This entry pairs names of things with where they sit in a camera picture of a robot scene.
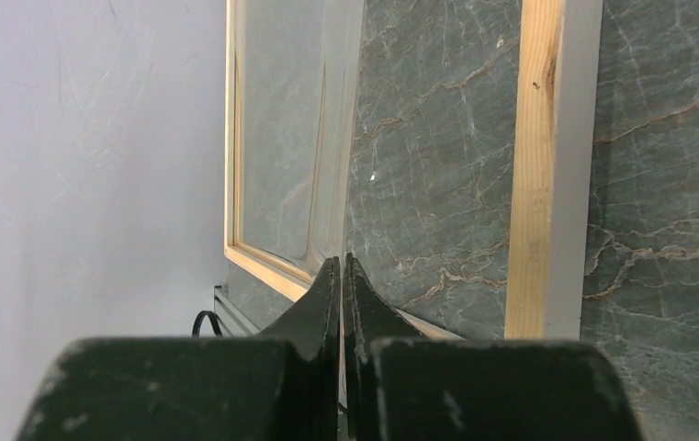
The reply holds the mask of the clear acrylic sheet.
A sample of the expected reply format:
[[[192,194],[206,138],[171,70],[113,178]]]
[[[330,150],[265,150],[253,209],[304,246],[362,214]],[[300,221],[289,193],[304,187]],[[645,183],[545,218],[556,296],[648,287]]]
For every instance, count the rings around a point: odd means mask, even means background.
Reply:
[[[236,4],[236,236],[300,277],[339,252],[363,9]]]

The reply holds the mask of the light wooden picture frame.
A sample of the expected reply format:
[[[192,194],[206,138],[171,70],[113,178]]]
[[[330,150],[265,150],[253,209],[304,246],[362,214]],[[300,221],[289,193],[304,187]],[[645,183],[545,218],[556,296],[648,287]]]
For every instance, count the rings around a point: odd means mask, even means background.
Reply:
[[[227,6],[228,295],[259,329],[314,281],[236,236]],[[426,333],[580,334],[600,1],[360,1],[338,257]]]

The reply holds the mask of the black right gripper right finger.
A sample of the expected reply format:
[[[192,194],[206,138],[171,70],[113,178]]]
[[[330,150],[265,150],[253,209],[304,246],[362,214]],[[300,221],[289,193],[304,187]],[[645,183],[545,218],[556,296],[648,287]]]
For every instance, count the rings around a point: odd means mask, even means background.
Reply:
[[[639,440],[622,381],[594,346],[434,339],[344,267],[348,427],[358,440]]]

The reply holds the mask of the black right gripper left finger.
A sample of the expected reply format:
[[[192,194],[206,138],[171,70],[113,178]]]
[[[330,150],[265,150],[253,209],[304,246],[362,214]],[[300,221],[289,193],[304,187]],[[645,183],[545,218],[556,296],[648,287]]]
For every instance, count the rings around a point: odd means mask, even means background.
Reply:
[[[244,337],[88,338],[48,368],[20,440],[333,440],[340,261]]]

